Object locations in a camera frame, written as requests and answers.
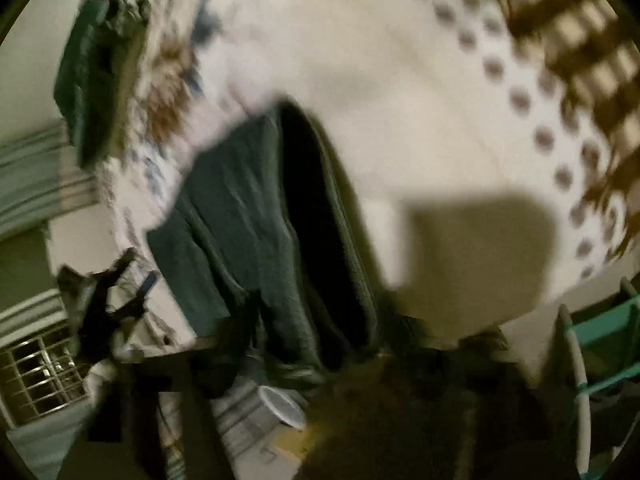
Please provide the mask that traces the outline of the grey green curtain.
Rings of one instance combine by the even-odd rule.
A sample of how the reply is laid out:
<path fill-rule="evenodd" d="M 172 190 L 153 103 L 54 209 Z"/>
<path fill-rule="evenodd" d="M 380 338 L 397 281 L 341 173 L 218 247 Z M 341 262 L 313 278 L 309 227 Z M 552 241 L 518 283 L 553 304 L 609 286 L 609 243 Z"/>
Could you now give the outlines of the grey green curtain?
<path fill-rule="evenodd" d="M 1 145 L 1 237 L 99 201 L 96 177 L 78 167 L 64 122 Z"/>

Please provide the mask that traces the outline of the dark blue jeans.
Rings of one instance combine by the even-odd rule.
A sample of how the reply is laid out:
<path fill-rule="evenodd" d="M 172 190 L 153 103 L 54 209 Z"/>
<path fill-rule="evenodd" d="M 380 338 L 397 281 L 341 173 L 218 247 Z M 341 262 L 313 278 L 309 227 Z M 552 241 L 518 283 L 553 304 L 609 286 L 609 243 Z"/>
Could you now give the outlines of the dark blue jeans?
<path fill-rule="evenodd" d="M 194 333 L 247 318 L 270 382 L 319 385 L 381 347 L 382 285 L 352 190 L 292 101 L 199 154 L 146 241 Z"/>

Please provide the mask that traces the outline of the white round tub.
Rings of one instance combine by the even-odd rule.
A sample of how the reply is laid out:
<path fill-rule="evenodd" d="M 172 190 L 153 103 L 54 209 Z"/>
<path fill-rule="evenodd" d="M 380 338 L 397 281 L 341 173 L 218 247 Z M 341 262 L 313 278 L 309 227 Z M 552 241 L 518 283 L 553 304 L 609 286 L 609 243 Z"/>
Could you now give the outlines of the white round tub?
<path fill-rule="evenodd" d="M 307 425 L 306 415 L 300 405 L 284 390 L 260 386 L 258 396 L 271 413 L 286 426 L 302 430 Z"/>

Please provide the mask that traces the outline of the folded blue jeans stack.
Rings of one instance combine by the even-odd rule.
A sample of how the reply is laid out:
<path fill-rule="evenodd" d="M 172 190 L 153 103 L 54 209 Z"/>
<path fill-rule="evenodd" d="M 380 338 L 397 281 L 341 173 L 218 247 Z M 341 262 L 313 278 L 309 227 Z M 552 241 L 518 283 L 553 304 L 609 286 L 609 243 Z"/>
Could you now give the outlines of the folded blue jeans stack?
<path fill-rule="evenodd" d="M 148 0 L 84 0 L 79 7 L 53 96 L 82 169 L 104 155 L 116 124 L 126 59 L 150 15 Z"/>

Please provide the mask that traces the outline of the floral bed blanket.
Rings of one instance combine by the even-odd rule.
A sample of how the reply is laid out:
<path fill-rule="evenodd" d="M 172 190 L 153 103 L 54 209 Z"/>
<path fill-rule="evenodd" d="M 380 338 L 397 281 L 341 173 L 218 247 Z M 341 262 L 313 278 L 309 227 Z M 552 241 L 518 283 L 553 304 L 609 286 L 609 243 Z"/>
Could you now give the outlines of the floral bed blanket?
<path fill-rule="evenodd" d="M 456 340 L 591 281 L 639 240 L 612 111 L 639 67 L 605 0 L 149 0 L 116 154 L 120 247 L 194 157 L 289 96 L 326 130 L 401 309 Z"/>

